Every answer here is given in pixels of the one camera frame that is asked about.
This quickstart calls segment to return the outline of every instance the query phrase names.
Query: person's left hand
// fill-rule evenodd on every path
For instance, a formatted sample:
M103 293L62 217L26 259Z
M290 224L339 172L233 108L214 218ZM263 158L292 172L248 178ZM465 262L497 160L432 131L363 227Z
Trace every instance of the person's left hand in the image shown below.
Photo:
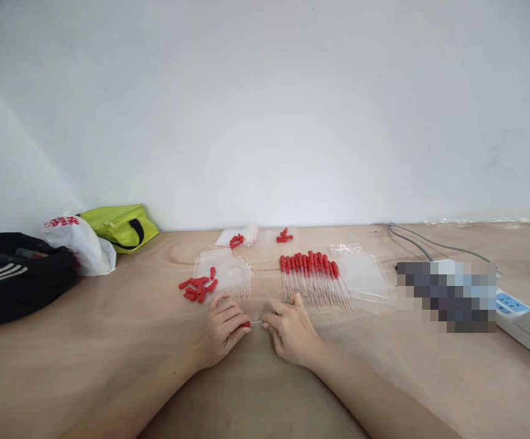
M192 339L198 369L216 365L228 352L248 334L249 327L239 327L250 322L250 317L234 301L222 301L230 294L219 294L210 303L208 316L196 336Z

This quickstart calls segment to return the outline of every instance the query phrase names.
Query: yellow object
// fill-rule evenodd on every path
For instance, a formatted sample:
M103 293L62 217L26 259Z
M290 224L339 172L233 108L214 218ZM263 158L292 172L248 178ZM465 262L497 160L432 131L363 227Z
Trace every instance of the yellow object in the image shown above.
M133 253L159 231L142 204L98 207L80 214L96 235L110 241L116 253Z

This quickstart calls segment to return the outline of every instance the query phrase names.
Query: hand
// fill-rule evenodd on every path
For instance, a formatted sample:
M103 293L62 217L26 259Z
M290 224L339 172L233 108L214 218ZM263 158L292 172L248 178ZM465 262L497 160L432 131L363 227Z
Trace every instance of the hand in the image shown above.
M239 326L250 317L234 301L221 302L230 294L219 294L210 303L208 317L192 339L192 352L199 370L216 365L251 329Z
M273 336L275 351L282 359L299 366L308 366L324 345L320 340L301 300L291 297L291 305L271 301L273 313L262 317L263 328Z

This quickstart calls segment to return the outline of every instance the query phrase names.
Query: power cord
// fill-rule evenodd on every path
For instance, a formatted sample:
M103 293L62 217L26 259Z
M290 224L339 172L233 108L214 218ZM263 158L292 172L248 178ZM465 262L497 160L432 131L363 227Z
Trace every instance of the power cord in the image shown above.
M480 259L483 259L483 260L485 260L486 262L493 263L490 259L488 259L487 257L482 256L481 254L478 254L478 253L473 252L473 251L470 251L470 250L462 249L462 248L460 248L460 247L452 247L452 246L447 246L447 245L444 245L444 244L437 243L437 242L435 242L435 241L432 241L432 240L430 240L430 239L427 239L425 236L420 235L420 234L417 233L417 232L414 232L413 230L409 230L409 229L407 229L406 227L398 226L398 225L395 224L395 223L377 223L377 225L380 225L380 226L388 226L388 227L389 227L389 230L391 231L391 233L392 233L393 235L396 235L396 236L398 236L398 237L400 237L400 238L403 238L404 240L409 241L410 243L412 243L412 244L413 244L414 246L416 246L419 250L421 250L421 251L425 254L425 256L428 257L428 259L429 259L431 262L433 262L434 259L429 255L429 253L428 253L428 252L427 252L427 251L426 251L426 250L425 250L425 249L424 249L419 243L417 243L416 241L413 241L413 239L411 239L411 238L407 238L406 236L403 236L403 235L401 235L401 234L398 234L397 232L395 232L395 231L393 230L393 227L397 227L398 229L406 230L406 231L409 232L409 233L413 233L414 235L419 236L421 239L424 239L424 240L426 240L428 243L431 243L431 244L433 244L433 245L437 245L437 246L440 246L440 247L444 247L444 248L447 248L447 249L450 249L450 250L456 250L456 251L461 251L461 252L464 252L464 253L468 253L468 254L474 255L474 256L476 256L476 257L479 257ZM501 275L501 271L498 269L498 265L497 265L496 267L497 267L497 268L496 268L497 275L498 275L498 277L500 277L500 275Z

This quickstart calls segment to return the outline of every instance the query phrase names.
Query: finger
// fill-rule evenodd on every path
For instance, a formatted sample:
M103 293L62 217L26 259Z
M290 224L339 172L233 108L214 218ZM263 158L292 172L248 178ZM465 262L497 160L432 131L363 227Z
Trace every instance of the finger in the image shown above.
M296 293L293 296L291 296L291 305L295 305L297 307L303 307L303 300L301 298L301 294Z
M218 308L218 303L220 302L221 299L226 299L229 297L230 297L230 294L228 293L222 293L222 294L218 294L217 296L214 296L214 298L212 299L212 303L210 303L210 311L214 311L216 308Z
M275 344L275 351L279 353L281 351L281 336L279 335L279 332L277 332L277 330L268 323L263 323L263 328L271 333L271 336L273 337L273 343Z
M231 333L234 332L238 326L242 325L243 323L250 322L251 318L246 314L239 314L235 317L232 317L229 321L223 324L224 329L226 329L226 332L230 336Z
M236 346L236 344L251 331L252 329L247 327L238 328L233 331L226 339L226 344L224 345L224 354L227 355L228 352L230 352L232 348Z
M265 323L268 323L269 325L273 326L277 331L281 328L281 317L277 314L267 313L261 318L261 320L263 321L263 325Z
M231 318L236 317L239 314L242 314L242 309L239 306L228 308L226 311L217 314L215 319L220 323L229 321Z
M275 299L271 301L271 308L273 308L273 311L275 311L275 313L278 315L285 315L287 311L289 311L289 307L287 305Z
M220 306L216 308L215 314L220 315L223 312L229 310L230 308L239 307L238 302L235 301L228 301L228 302L221 302Z

